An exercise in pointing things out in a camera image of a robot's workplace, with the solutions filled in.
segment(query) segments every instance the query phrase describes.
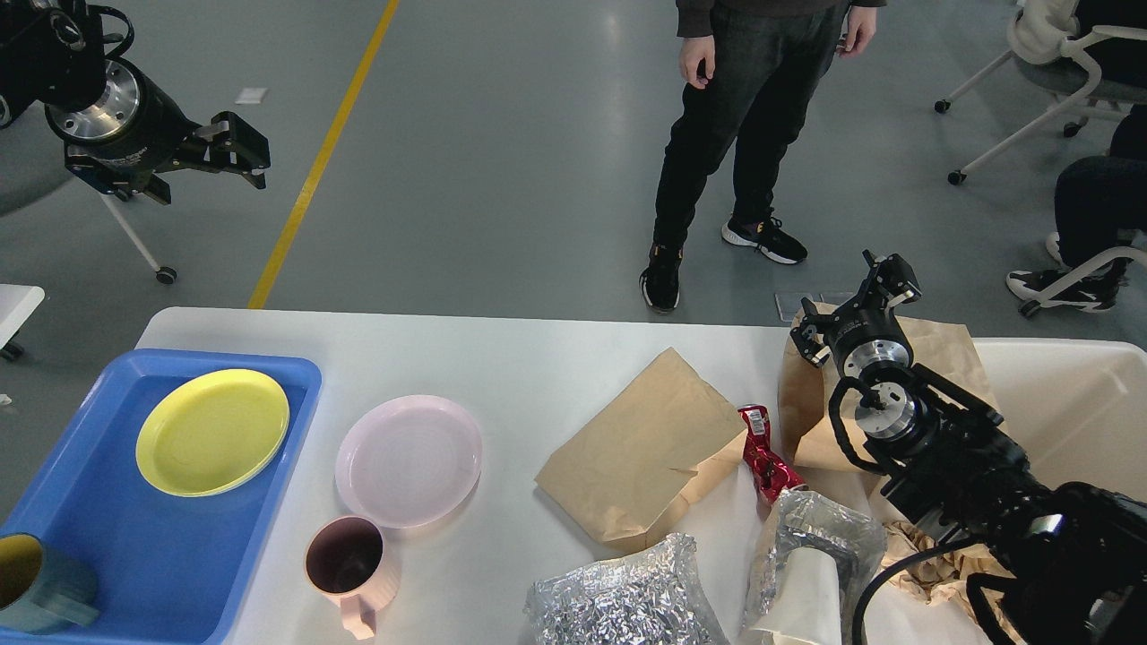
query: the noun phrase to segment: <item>blue tray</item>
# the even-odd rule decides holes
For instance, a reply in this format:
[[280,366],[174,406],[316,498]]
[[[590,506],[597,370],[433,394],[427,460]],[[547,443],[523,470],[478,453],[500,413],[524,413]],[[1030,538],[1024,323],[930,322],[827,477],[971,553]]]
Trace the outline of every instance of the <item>blue tray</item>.
[[[245,367],[282,386],[290,427],[251,481],[173,497],[135,466],[143,420],[185,382]],[[302,358],[141,349],[96,379],[48,460],[0,527],[29,533],[95,569],[100,617],[49,636],[0,628],[0,643],[220,643],[231,630],[303,445],[321,383]]]

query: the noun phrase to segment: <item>gray floor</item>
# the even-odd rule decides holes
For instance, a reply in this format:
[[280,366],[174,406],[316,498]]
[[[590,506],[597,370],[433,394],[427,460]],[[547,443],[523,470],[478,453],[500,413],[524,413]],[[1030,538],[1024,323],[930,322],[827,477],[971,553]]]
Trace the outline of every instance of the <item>gray floor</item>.
[[[115,6],[135,22],[127,57],[190,118],[234,109],[270,138],[268,188],[175,173],[166,177],[172,205],[126,204],[161,263],[178,269],[170,287],[78,180],[0,217],[0,282],[48,294],[18,336],[28,353],[0,364],[0,393],[13,399],[0,407],[0,516],[100,370],[132,349],[155,312],[247,305],[384,8]],[[1052,129],[960,188],[944,179],[1046,104],[1005,68],[950,114],[931,110],[1004,50],[1014,9],[1011,0],[913,0],[882,10],[869,52],[829,71],[782,169],[778,215],[811,258],[782,267],[720,241],[732,205],[726,164],[699,204],[681,306],[656,316],[637,277],[662,148],[680,110],[672,3],[408,0],[266,306],[781,325],[775,293],[852,290],[869,248],[915,267],[924,298],[902,314],[963,322],[977,336],[1147,347],[1139,267],[1101,317],[1045,311],[1025,320],[1004,287],[1008,270],[1050,264],[1041,239],[1053,227],[1055,176],[1101,153],[1113,124],[1093,122],[1072,140]],[[248,86],[268,87],[266,101],[233,106]],[[31,134],[19,145],[0,132],[0,149],[24,172],[47,163],[48,189],[56,162],[25,150],[36,126],[22,125]],[[10,186],[0,194],[24,201]]]

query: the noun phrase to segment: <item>blue mug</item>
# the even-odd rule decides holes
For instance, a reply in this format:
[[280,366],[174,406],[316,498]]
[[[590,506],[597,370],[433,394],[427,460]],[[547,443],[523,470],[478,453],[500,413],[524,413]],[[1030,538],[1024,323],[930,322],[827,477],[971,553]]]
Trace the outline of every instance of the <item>blue mug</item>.
[[0,627],[34,635],[87,627],[100,615],[95,592],[87,565],[24,533],[0,536]]

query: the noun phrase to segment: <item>foil-wrapped object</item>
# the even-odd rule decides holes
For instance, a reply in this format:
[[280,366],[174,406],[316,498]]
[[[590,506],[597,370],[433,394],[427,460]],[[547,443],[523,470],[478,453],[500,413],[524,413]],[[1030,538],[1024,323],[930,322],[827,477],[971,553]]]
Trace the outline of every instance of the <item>foil-wrapped object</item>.
[[749,569],[742,627],[756,624],[772,608],[789,553],[802,546],[824,551],[836,561],[842,643],[850,645],[857,601],[884,555],[884,528],[868,515],[810,490],[783,491],[765,522]]
[[640,553],[537,582],[538,645],[728,645],[697,576],[696,542],[671,533]]

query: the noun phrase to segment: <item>yellow floor line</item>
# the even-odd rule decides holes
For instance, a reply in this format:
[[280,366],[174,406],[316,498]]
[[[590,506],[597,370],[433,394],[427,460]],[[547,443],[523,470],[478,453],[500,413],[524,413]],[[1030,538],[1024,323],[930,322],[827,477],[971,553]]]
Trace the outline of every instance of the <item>yellow floor line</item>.
[[283,261],[287,259],[287,252],[290,251],[290,246],[295,241],[295,234],[298,233],[298,227],[303,224],[303,218],[306,217],[306,209],[311,207],[311,199],[319,187],[319,181],[322,180],[322,173],[327,170],[330,155],[335,151],[335,146],[338,143],[338,138],[343,133],[346,119],[354,108],[354,102],[358,101],[359,91],[362,90],[366,76],[370,71],[370,63],[374,62],[379,46],[382,45],[382,37],[387,34],[387,29],[390,26],[390,21],[395,16],[397,8],[398,0],[390,0],[387,5],[387,10],[382,13],[379,26],[375,28],[374,36],[370,37],[370,42],[367,45],[366,52],[362,54],[362,60],[359,61],[359,67],[354,71],[354,78],[351,79],[351,85],[346,88],[346,95],[343,96],[343,102],[338,106],[335,121],[330,124],[330,130],[327,131],[327,137],[322,140],[322,147],[319,148],[319,156],[314,158],[314,164],[311,165],[311,172],[306,176],[306,181],[303,182],[303,189],[299,191],[298,199],[295,200],[295,207],[290,210],[290,217],[287,218],[287,224],[279,234],[279,241],[275,242],[275,248],[271,251],[271,257],[267,259],[266,266],[263,267],[263,275],[259,277],[258,283],[255,285],[251,300],[247,302],[248,309],[263,309],[267,303],[271,288],[274,287],[275,279],[279,278],[279,270],[282,269]]

